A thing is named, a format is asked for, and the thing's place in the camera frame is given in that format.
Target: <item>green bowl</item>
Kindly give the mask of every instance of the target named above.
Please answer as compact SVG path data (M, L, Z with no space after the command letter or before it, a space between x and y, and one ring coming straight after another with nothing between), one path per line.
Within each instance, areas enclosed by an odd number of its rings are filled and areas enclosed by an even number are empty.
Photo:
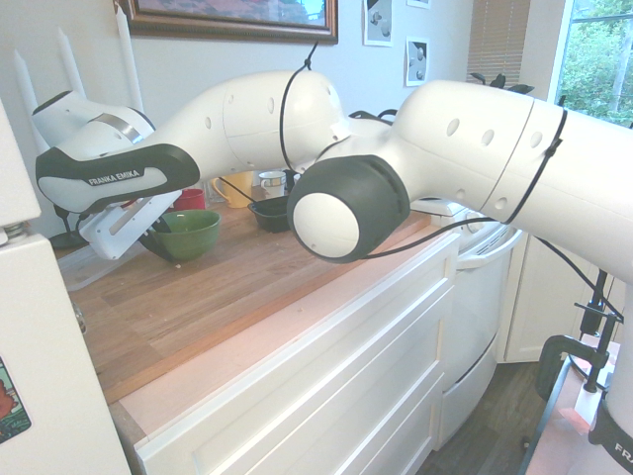
M208 252L218 240L221 216L210 210L185 210L162 215L171 233L152 231L176 260L192 260Z

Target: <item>framed picture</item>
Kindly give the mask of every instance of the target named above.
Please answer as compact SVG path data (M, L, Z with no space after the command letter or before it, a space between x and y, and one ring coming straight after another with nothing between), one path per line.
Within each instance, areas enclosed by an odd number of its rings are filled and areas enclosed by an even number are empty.
M392 18L392 0L363 0L363 45L392 46Z
M419 8L431 8L431 0L407 0L407 5Z
M407 86L424 84L428 75L428 40L407 37L407 68L405 72Z
M115 0L133 35L338 43L338 0Z

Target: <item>dark floor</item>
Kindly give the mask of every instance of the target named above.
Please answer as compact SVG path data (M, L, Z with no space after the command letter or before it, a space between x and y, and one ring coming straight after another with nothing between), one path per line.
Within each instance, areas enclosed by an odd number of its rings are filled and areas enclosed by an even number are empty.
M534 390L537 363L500 364L470 418L416 475L513 475L545 403Z

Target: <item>white candle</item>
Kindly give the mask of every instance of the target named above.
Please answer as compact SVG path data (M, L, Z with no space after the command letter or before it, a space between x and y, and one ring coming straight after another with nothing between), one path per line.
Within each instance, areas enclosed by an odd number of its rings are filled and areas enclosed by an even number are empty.
M27 109L27 113L29 114L29 122L31 123L31 130L33 131L33 136L36 141L36 147L38 148L38 153L44 153L49 149L48 144L38 132L36 125L33 123L33 111L38 107L38 99L36 99L36 91L33 89L33 83L31 82L31 75L29 74L29 69L27 68L26 62L22 59L17 50L15 50L13 63L16 67L16 72L18 74L18 86L20 87L20 92L22 93L22 100L24 102L24 107Z
M61 28L57 30L57 41L59 42L61 58L63 59L63 65L66 68L66 74L68 74L72 90L86 97L86 92L83 90L83 84L79 76L79 70L77 69L77 63L75 62L75 56L72 54L70 41Z
M138 76L136 75L135 55L132 51L132 40L130 38L130 29L128 28L128 17L123 12L120 5L117 4L117 25L119 26L119 36L121 37L121 48L123 50L123 58L128 73L128 84L130 93L132 94L133 107L143 112L142 98L140 97L140 85L138 84Z

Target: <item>franka emika robot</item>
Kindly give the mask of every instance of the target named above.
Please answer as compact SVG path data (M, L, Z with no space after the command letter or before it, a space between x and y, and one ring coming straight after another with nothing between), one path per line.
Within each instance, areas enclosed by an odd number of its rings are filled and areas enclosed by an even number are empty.
M317 72L274 71L212 87L156 131L143 114L73 92L34 121L51 146L37 160L40 189L89 215L81 233L106 258L185 187L292 167L305 173L290 195L291 229L320 258L364 258L410 202L442 198L584 257L628 284L633 308L633 132L528 96L431 81L389 123L345 116ZM633 325L624 327L600 431L570 473L633 473Z

